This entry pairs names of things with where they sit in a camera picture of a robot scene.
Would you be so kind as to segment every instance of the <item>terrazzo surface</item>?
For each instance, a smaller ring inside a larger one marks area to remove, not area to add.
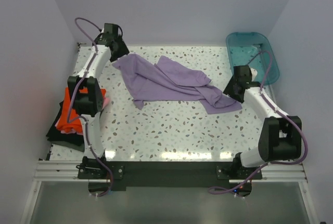
[[[161,55],[202,70],[223,90],[231,78],[225,47],[129,47],[155,63]],[[81,47],[73,74],[84,66],[91,47]],[[111,103],[100,118],[106,157],[114,161],[231,161],[257,146],[262,121],[244,103],[236,112],[208,115],[200,102],[145,102],[137,109],[121,73],[110,62],[99,78]],[[83,153],[53,145],[50,160],[79,161]]]

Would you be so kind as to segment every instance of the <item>translucent blue tub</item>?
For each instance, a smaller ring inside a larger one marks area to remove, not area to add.
[[[272,54],[273,63],[268,73],[265,85],[271,85],[277,81],[280,71],[268,39],[260,33],[231,33],[226,39],[229,61],[232,73],[234,66],[246,65],[258,52],[266,50]],[[249,66],[258,71],[255,81],[262,82],[266,69],[270,63],[267,53],[258,55]]]

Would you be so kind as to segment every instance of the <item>orange cloth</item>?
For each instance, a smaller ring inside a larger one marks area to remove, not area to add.
[[[101,89],[100,90],[102,92],[103,98],[105,97],[106,94],[106,90],[105,89]],[[82,90],[80,90],[81,93],[88,93],[88,89],[87,88],[83,88]],[[69,90],[68,87],[66,87],[65,89],[65,98],[63,99],[63,105],[62,105],[62,112],[61,112],[61,116],[59,118],[59,122],[57,125],[57,130],[61,131],[63,130],[66,133],[69,133],[70,131],[72,131],[72,129],[75,129],[77,133],[81,133],[82,132],[82,125],[79,119],[74,120],[72,123],[68,123],[67,122],[67,114],[68,114],[68,110],[69,110],[69,104],[70,104],[71,100],[69,98]],[[77,113],[75,112],[74,109],[72,109],[71,111],[71,115],[70,115],[70,120],[73,118],[76,118]]]

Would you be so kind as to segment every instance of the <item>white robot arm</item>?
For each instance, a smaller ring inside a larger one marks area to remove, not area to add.
[[[73,109],[81,116],[80,121],[82,126],[85,126],[87,123],[87,127],[83,127],[82,129],[85,146],[84,156],[89,159],[95,158],[90,150],[90,146],[98,157],[102,157],[105,151],[100,139],[99,126],[99,117],[104,99],[97,79],[100,77],[105,64],[109,60],[115,61],[129,53],[122,39],[122,30],[116,24],[105,23],[101,33],[94,41],[97,48],[92,50],[82,70],[77,76],[70,76],[68,78],[68,88],[70,97],[72,98],[75,86],[80,79],[85,77],[79,89],[87,87],[88,94],[82,94],[80,91],[77,91],[74,95]]]
[[[234,67],[234,75],[224,90],[224,94],[241,103],[246,102],[263,121],[258,146],[236,154],[230,172],[240,167],[258,167],[267,162],[298,159],[301,155],[301,135],[286,116],[299,129],[302,127],[301,120],[282,111],[260,83],[254,82],[256,75],[257,71],[248,65]]]

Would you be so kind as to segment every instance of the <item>light purple wall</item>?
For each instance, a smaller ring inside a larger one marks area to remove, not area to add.
[[[280,68],[279,105],[309,140],[304,162],[322,221],[333,223],[333,0],[290,0],[269,40]]]
[[[75,41],[55,0],[0,0],[0,222],[18,223]]]
[[[288,0],[56,0],[77,41],[77,16],[118,23],[128,44],[225,44],[235,31],[268,35]],[[94,28],[90,34],[96,35]]]

